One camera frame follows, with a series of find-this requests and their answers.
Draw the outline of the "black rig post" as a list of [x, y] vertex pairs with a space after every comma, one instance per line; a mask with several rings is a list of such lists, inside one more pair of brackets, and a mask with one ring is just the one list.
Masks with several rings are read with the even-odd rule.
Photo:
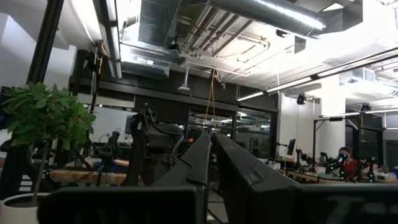
[[47, 0], [26, 83], [44, 82], [64, 0]]

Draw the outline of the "person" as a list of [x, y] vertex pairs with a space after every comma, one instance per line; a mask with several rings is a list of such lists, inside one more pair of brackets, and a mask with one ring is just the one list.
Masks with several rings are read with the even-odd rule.
[[346, 159], [340, 162], [339, 175], [343, 174], [348, 182], [355, 182], [358, 176], [358, 161], [352, 158], [352, 152], [349, 147], [341, 147], [339, 154], [346, 155]]

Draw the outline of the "silver ventilation duct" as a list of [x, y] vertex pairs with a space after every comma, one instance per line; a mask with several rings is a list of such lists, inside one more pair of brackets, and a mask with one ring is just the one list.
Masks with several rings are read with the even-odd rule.
[[287, 0], [210, 0], [210, 5], [301, 36], [315, 35], [327, 27], [317, 12]]

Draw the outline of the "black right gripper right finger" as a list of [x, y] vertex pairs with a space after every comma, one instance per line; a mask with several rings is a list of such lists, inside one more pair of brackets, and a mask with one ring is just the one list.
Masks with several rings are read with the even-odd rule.
[[218, 136], [229, 224], [398, 224], [397, 184], [300, 184]]

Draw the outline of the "green leafy plant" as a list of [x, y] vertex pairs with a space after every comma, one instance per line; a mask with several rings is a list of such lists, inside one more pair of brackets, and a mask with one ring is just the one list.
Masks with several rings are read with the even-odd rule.
[[7, 114], [6, 128], [12, 133], [11, 147], [28, 149], [28, 160], [36, 149], [41, 152], [40, 166], [34, 179], [31, 205], [39, 204], [39, 189], [45, 161], [54, 140], [62, 140], [62, 148], [70, 150], [86, 143], [93, 132], [96, 116], [78, 98], [56, 85], [47, 87], [38, 82], [5, 91], [1, 103]]

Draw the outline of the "white plant pot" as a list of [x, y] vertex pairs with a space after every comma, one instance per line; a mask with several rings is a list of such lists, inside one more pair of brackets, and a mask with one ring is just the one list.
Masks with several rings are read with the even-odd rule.
[[37, 203], [33, 205], [33, 193], [8, 197], [0, 202], [0, 224], [39, 224], [38, 204], [49, 193], [38, 193]]

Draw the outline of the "wooden workbench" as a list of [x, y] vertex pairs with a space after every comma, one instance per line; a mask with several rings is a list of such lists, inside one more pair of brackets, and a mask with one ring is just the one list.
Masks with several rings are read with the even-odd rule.
[[[96, 184], [98, 172], [82, 171], [82, 170], [54, 170], [51, 171], [50, 177], [55, 182], [76, 182], [84, 184]], [[107, 172], [102, 173], [100, 184], [121, 185], [126, 179], [126, 174]]]

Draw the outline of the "grey pendant lamp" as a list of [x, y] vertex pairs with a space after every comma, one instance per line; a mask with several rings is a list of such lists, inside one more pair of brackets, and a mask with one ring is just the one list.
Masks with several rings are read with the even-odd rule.
[[184, 81], [181, 86], [179, 86], [178, 91], [190, 91], [190, 88], [188, 87], [188, 76], [189, 76], [189, 69], [190, 69], [190, 63], [188, 62], [187, 65], [185, 66], [185, 76], [184, 76]]

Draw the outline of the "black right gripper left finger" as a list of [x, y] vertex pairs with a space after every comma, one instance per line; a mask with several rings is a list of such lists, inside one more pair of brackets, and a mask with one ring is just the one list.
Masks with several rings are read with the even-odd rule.
[[148, 187], [65, 187], [39, 203], [39, 224], [206, 224], [211, 141], [201, 135]]

